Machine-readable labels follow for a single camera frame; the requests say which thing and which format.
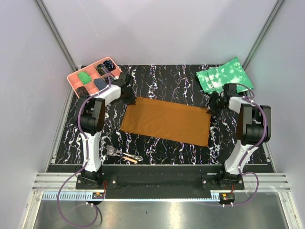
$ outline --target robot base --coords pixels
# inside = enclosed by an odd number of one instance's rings
[[[202,187],[204,190],[244,190],[244,181],[241,175],[227,173],[224,166],[216,175],[202,175]]]
[[[101,172],[95,174],[96,181],[87,179],[83,174],[77,176],[76,189],[104,189],[103,181],[107,184],[107,190],[117,188],[117,174],[103,175]]]
[[[232,184],[220,185],[214,178],[214,176],[201,176],[202,188],[203,190],[226,190],[231,191],[233,189]],[[237,183],[234,184],[235,190],[244,190],[243,178],[239,179]]]

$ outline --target metal frame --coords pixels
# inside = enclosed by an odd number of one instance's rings
[[[65,45],[65,43],[63,42],[63,39],[61,38],[61,35],[59,34],[53,20],[52,20],[52,17],[50,16],[50,13],[49,11],[47,10],[43,0],[34,0],[37,4],[37,7],[39,8],[42,16],[44,17],[51,33],[53,34],[56,42],[58,43],[58,46],[60,47],[63,55],[66,57],[67,61],[68,61],[68,64],[69,66],[71,67],[72,71],[76,71],[78,68],[77,68],[77,65],[75,64],[72,56],[70,55],[70,52],[69,50],[67,49],[67,46]]]
[[[37,6],[39,8],[39,10],[41,11],[44,19],[46,20],[47,25],[49,26],[52,34],[54,35],[55,40],[57,41],[59,47],[61,48],[63,54],[65,55],[69,66],[71,67],[71,69],[73,71],[76,71],[78,69],[78,67],[76,66],[73,58],[71,57],[67,47],[65,46],[54,22],[51,19],[51,16],[48,12],[48,10],[46,9],[45,4],[43,3],[43,0],[34,0],[37,3]],[[285,0],[278,0],[274,6],[274,8],[272,9],[268,19],[266,20],[266,23],[264,24],[262,30],[260,31],[254,45],[252,46],[245,62],[244,62],[244,69],[247,68],[247,66],[249,65],[250,61],[252,60],[254,54],[256,53],[259,45],[261,44],[263,38],[265,37],[267,31],[270,29],[270,27],[272,26],[273,21],[275,20],[277,14],[279,13],[281,7],[283,6],[283,3],[285,2]],[[63,128],[65,125],[65,120],[67,117],[67,113],[69,111],[69,107],[70,107],[70,103],[72,100],[72,96],[73,96],[73,91],[70,90],[67,94],[66,97],[66,101],[65,101],[65,107],[63,109],[63,112],[61,114],[61,118],[60,118],[60,122],[56,131],[56,136],[54,138],[53,144],[52,144],[52,148],[51,148],[51,152],[50,152],[50,159],[48,161],[48,164],[46,165],[46,169],[45,171],[47,171],[49,164],[53,164],[54,160],[56,158],[56,154],[57,154],[57,150],[59,147],[59,143],[61,140],[61,135],[63,132]],[[265,153],[266,153],[266,157],[267,160],[270,160],[270,163],[274,169],[274,171],[276,172],[276,167],[271,155],[271,151],[269,148],[268,144],[263,144]],[[116,166],[107,166],[107,172],[113,172],[113,171],[117,171]],[[137,172],[141,167],[133,167],[133,170],[135,172]],[[215,170],[218,167],[214,166],[211,167],[211,170]],[[128,167],[124,167],[124,168],[120,168],[119,169],[121,172],[122,170],[127,173],[131,168]],[[170,171],[168,170],[168,172],[175,172],[177,170],[176,167],[173,167],[172,169],[170,169]],[[199,173],[198,171],[200,170],[199,167],[197,166],[192,166],[192,169],[187,169],[189,170],[189,173],[191,174],[192,172],[195,173]],[[24,229],[32,229],[34,227],[35,224],[35,220],[38,214],[38,210],[40,207],[40,203],[41,200],[43,198],[43,194],[45,192],[48,191],[58,191],[60,186],[63,184],[63,182],[71,175],[72,173],[38,173],[35,179],[35,183],[33,185],[33,189],[31,192],[31,197],[28,203],[28,210],[26,213],[26,217],[23,223],[22,228]],[[298,216],[298,213],[296,211],[296,207],[294,204],[294,201],[292,199],[292,195],[290,192],[290,188],[286,179],[285,174],[282,173],[258,173],[258,177],[259,177],[259,181],[260,181],[260,186],[258,191],[259,192],[277,192],[280,198],[280,202],[283,208],[283,211],[285,213],[285,218],[287,220],[288,226],[289,228],[297,228],[297,229],[302,229],[302,224],[300,221],[300,218]],[[76,186],[76,177],[73,177],[64,187],[63,191],[68,192],[68,193],[83,193],[83,192],[90,192],[90,191],[100,191],[103,192],[103,189],[97,190],[76,190],[75,186]],[[244,185],[245,185],[245,190],[236,190],[236,192],[253,192],[253,190],[255,189],[256,186],[256,181],[255,178],[252,177],[251,175],[246,175],[244,176]],[[220,192],[223,190],[214,190],[214,193]],[[116,199],[106,199],[107,201],[135,201],[135,199],[121,199],[121,198],[116,198]],[[168,201],[169,199],[151,199],[151,201]],[[196,199],[178,199],[179,201],[196,201]]]
[[[38,173],[33,185],[31,192],[31,199],[29,202],[29,207],[25,221],[23,223],[23,229],[33,229],[35,220],[38,214],[39,206],[43,200],[43,194],[45,192],[56,192],[59,190],[63,182],[73,173]],[[283,173],[258,173],[257,174],[260,181],[259,192],[276,192],[279,195],[280,202],[287,220],[287,224],[290,229],[302,229],[302,224],[298,213],[296,211],[295,203],[292,199],[290,188],[287,182],[287,178]],[[76,190],[76,177],[73,177],[67,185],[64,187],[63,191],[67,194],[76,193],[90,193],[90,192],[104,192],[103,189],[92,189],[92,190]],[[236,190],[236,192],[253,192],[256,186],[255,178],[252,175],[244,176],[244,186],[245,190]],[[180,202],[198,202],[198,201],[215,201],[214,197],[219,195],[218,192],[224,192],[223,190],[214,190],[212,193],[212,199],[195,199],[195,198],[185,198],[185,199],[133,199],[133,198],[110,198],[105,199],[105,201],[180,201]]]
[[[275,20],[276,16],[278,15],[278,13],[279,13],[280,9],[282,8],[285,1],[286,0],[277,0],[277,2],[275,3],[273,9],[271,10],[271,12],[269,14],[269,17],[267,18],[264,26],[262,27],[262,30],[258,34],[258,36],[257,36],[249,54],[248,54],[248,56],[247,56],[247,58],[246,58],[246,60],[243,64],[244,70],[246,70],[249,63],[253,59],[258,47],[260,46],[262,40],[264,39],[265,35],[269,31],[270,27],[272,26],[273,21]]]

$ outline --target blue object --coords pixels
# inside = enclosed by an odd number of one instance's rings
[[[107,83],[102,78],[95,79],[93,82],[99,91],[107,86]]]
[[[115,69],[115,65],[111,60],[104,61],[103,64],[107,68],[107,70],[110,71],[110,72]]]

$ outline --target metal floor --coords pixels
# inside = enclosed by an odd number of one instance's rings
[[[236,202],[249,197],[236,193]],[[89,224],[94,209],[80,201],[61,201],[68,220]],[[195,202],[103,202],[94,226],[99,229],[287,229],[285,215],[276,193],[258,193],[248,204],[222,208],[217,203]],[[56,201],[41,202],[35,229],[72,229],[60,217]]]

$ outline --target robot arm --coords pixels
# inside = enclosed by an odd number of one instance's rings
[[[130,75],[121,73],[118,80],[113,80],[111,86],[108,85],[109,88],[107,90],[89,100],[81,113],[81,128],[87,136],[87,138],[85,138],[85,136],[81,134],[84,155],[83,166],[86,163],[88,155],[87,166],[81,172],[81,176],[84,179],[98,182],[98,184],[102,181],[99,142],[105,121],[105,106],[120,97],[125,103],[134,104],[136,97],[132,87],[128,87],[130,81]],[[76,116],[74,118],[75,123],[77,123],[77,117],[81,106],[88,97],[89,95],[84,94],[80,96],[77,102]],[[88,141],[89,146],[88,154],[86,141]]]
[[[230,157],[225,161],[221,171],[211,180],[221,188],[231,189],[232,185],[238,184],[241,178],[243,167],[248,162],[250,156],[258,149],[257,143],[260,142],[264,134],[263,117],[259,109],[250,101],[237,94],[237,86],[234,83],[224,85],[224,93],[220,96],[214,92],[210,96],[210,114],[219,114],[223,109],[230,109],[239,114],[237,124],[237,143]],[[261,105],[266,117],[266,133],[264,142],[268,142],[271,137],[271,108]]]

